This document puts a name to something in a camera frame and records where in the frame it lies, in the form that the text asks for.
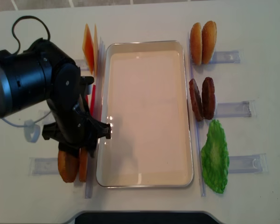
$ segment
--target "cable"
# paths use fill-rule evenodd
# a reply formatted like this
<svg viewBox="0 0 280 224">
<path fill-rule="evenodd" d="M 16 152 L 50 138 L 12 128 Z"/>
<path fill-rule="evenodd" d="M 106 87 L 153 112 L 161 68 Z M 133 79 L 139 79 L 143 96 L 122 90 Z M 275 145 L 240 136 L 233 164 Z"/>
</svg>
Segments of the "cable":
<svg viewBox="0 0 280 224">
<path fill-rule="evenodd" d="M 37 122 L 40 122 L 42 119 L 46 118 L 50 113 L 51 113 L 51 111 L 49 113 L 47 113 L 45 116 L 39 118 L 38 120 L 33 121 L 33 123 L 36 124 Z M 2 118 L 2 120 L 13 127 L 28 127 L 28 125 L 16 125 L 16 124 L 11 123 L 10 121 L 6 120 L 5 118 Z"/>
<path fill-rule="evenodd" d="M 47 34 L 48 34 L 48 41 L 51 39 L 51 34 L 50 34 L 50 31 L 48 29 L 48 27 L 46 26 L 46 24 L 41 21 L 39 18 L 35 17 L 35 16 L 32 16 L 32 15 L 25 15 L 25 16 L 21 16 L 19 19 L 17 19 L 14 24 L 13 24 L 13 27 L 11 28 L 11 33 L 13 34 L 14 38 L 17 40 L 18 44 L 19 44 L 19 47 L 18 47 L 18 50 L 16 52 L 13 53 L 13 55 L 17 55 L 21 49 L 21 43 L 20 43 L 20 40 L 17 38 L 17 36 L 15 35 L 14 33 L 14 28 L 15 28 L 15 25 L 17 25 L 17 23 L 21 20 L 27 20 L 27 19 L 34 19 L 34 20 L 37 20 L 39 21 L 46 29 L 47 31 Z"/>
</svg>

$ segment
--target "brown patty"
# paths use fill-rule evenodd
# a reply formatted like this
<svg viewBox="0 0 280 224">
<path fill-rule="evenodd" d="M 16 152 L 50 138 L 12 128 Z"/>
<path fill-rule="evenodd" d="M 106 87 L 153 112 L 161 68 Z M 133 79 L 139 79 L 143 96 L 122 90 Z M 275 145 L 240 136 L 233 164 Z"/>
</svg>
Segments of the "brown patty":
<svg viewBox="0 0 280 224">
<path fill-rule="evenodd" d="M 195 79 L 191 79 L 189 86 L 190 86 L 192 110 L 195 114 L 196 120 L 202 121 L 203 120 L 202 103 L 201 103 L 200 93 Z"/>
<path fill-rule="evenodd" d="M 202 105 L 205 119 L 211 120 L 214 117 L 216 108 L 215 86 L 210 77 L 206 77 L 202 84 Z"/>
<path fill-rule="evenodd" d="M 66 183 L 74 182 L 78 170 L 79 170 L 79 159 L 67 152 L 59 150 L 58 171 L 63 181 Z"/>
</svg>

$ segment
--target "black object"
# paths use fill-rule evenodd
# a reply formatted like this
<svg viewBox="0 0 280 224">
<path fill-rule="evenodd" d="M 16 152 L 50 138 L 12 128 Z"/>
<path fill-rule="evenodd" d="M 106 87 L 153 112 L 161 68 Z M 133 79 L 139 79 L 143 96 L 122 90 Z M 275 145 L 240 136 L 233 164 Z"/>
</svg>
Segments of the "black object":
<svg viewBox="0 0 280 224">
<path fill-rule="evenodd" d="M 21 44 L 14 27 L 23 19 L 40 21 L 48 40 L 38 39 L 18 55 Z M 98 138 L 111 137 L 110 125 L 92 118 L 85 101 L 85 89 L 94 79 L 81 77 L 75 61 L 50 42 L 49 30 L 40 19 L 20 17 L 12 33 L 18 50 L 13 54 L 0 51 L 0 118 L 47 100 L 56 122 L 44 126 L 44 139 L 57 140 L 59 150 L 76 157 L 81 147 L 93 152 Z"/>
<path fill-rule="evenodd" d="M 87 212 L 75 224 L 217 224 L 204 213 L 192 212 Z"/>
</svg>

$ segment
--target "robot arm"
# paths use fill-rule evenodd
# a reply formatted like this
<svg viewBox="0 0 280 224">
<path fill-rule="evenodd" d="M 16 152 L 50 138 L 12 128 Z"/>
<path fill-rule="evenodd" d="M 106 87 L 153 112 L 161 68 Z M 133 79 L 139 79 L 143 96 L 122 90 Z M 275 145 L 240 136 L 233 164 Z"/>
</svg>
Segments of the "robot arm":
<svg viewBox="0 0 280 224">
<path fill-rule="evenodd" d="M 44 126 L 44 139 L 57 140 L 59 150 L 77 157 L 79 148 L 93 151 L 97 138 L 109 139 L 111 127 L 89 114 L 85 88 L 94 79 L 81 77 L 74 60 L 49 37 L 48 31 L 48 40 L 36 40 L 22 54 L 0 51 L 0 118 L 46 100 L 56 122 Z"/>
</svg>

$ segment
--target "black cable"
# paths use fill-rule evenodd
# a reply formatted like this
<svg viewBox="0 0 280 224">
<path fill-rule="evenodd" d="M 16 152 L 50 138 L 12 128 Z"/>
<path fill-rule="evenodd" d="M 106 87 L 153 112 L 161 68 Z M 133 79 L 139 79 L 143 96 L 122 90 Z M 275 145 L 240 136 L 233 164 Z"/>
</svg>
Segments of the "black cable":
<svg viewBox="0 0 280 224">
<path fill-rule="evenodd" d="M 11 33 L 13 34 L 14 38 L 17 40 L 18 44 L 19 44 L 19 48 L 16 52 L 13 53 L 13 55 L 17 55 L 21 49 L 21 43 L 19 41 L 19 39 L 17 38 L 17 36 L 15 35 L 14 33 L 14 28 L 15 28 L 15 25 L 17 25 L 17 23 L 21 20 L 26 20 L 26 19 L 34 19 L 34 20 L 37 20 L 39 21 L 46 29 L 47 33 L 48 33 L 48 41 L 51 39 L 51 34 L 50 34 L 50 31 L 48 29 L 48 27 L 46 26 L 46 24 L 41 21 L 39 18 L 35 17 L 35 16 L 32 16 L 32 15 L 25 15 L 25 16 L 21 16 L 19 19 L 17 19 L 14 24 L 13 24 L 13 27 L 11 28 Z"/>
</svg>

